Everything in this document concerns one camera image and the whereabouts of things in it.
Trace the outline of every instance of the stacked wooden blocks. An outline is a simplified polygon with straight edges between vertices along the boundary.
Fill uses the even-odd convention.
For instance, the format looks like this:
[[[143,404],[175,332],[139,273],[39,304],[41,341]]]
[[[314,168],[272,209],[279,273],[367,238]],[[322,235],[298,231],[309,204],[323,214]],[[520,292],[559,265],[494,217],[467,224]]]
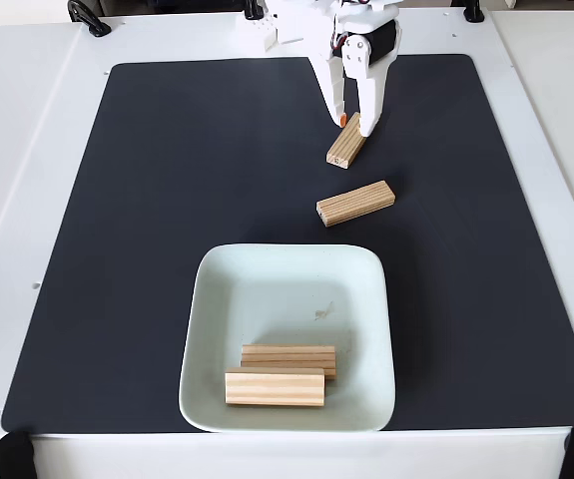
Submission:
[[[335,379],[335,347],[246,344],[241,367],[225,374],[227,404],[324,406],[324,381]]]

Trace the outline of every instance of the white table surface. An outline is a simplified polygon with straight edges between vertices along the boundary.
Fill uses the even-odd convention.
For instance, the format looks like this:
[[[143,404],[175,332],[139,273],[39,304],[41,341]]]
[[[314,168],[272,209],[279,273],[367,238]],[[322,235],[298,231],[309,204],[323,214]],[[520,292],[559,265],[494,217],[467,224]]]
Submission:
[[[568,48],[574,45],[574,20],[560,20],[572,14],[555,14],[560,16],[550,20],[549,14],[525,15],[532,15],[532,20],[510,12],[469,25],[457,9],[404,10],[400,54],[473,57],[574,327],[574,203],[512,63],[549,137],[554,132],[552,144],[574,194],[574,129],[570,134],[565,130],[566,124],[574,126],[574,86],[549,82],[556,88],[553,96],[541,92],[542,79],[556,74],[558,61],[570,70],[569,65],[574,66],[574,47]],[[230,14],[111,19],[111,24],[115,32],[104,39],[94,39],[71,24],[0,28],[0,407],[37,297],[32,286],[46,270],[105,73],[121,62],[256,56],[232,41]],[[560,45],[554,34],[564,25],[572,30],[564,33]],[[548,42],[541,41],[538,30]],[[191,45],[187,36],[194,38]],[[301,54],[298,44],[270,51],[270,56]],[[572,71],[564,75],[574,78]],[[76,89],[84,95],[74,98]],[[566,432],[550,428],[323,437],[41,438],[36,440],[36,463],[41,479],[225,473],[285,478],[364,473],[373,478],[555,478]]]

